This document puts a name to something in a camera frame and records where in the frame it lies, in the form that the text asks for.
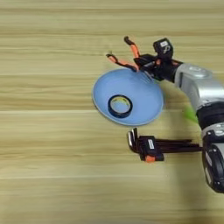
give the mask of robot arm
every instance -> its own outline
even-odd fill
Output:
[[[206,182],[224,193],[224,87],[205,68],[172,59],[167,38],[153,46],[157,56],[140,55],[134,61],[150,77],[171,81],[188,96],[202,129]]]

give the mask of light blue bowl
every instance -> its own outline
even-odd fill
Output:
[[[108,102],[113,95],[125,95],[131,99],[133,109],[128,117],[117,118],[109,113]],[[134,73],[130,69],[117,69],[100,77],[94,84],[93,100],[107,118],[128,126],[139,126],[153,121],[164,106],[159,85],[145,73]]]

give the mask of wood grain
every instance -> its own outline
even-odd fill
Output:
[[[0,3],[0,222],[3,224],[222,223],[224,198],[204,179],[200,153],[145,164],[126,134],[96,111],[95,81],[171,39],[178,60],[214,71],[224,84],[222,0],[17,0]],[[191,138],[186,96],[160,83],[161,116],[141,134]]]

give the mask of black ring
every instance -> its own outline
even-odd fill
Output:
[[[117,112],[115,110],[112,109],[111,107],[111,102],[116,98],[116,97],[122,97],[124,98],[127,103],[129,104],[129,110],[124,112],[124,113],[120,113],[120,112]],[[132,101],[125,95],[122,95],[122,94],[115,94],[113,95],[112,97],[109,98],[108,100],[108,112],[112,115],[112,116],[115,116],[117,118],[125,118],[127,116],[130,115],[130,112],[131,110],[133,109],[133,104],[132,104]]]

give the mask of wooden surface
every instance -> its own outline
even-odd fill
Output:
[[[224,198],[200,153],[145,164],[126,133],[96,111],[92,87],[164,36],[179,60],[224,84],[223,0],[7,0],[0,3],[0,223],[220,224]],[[164,81],[162,115],[140,134],[200,140],[187,98]]]

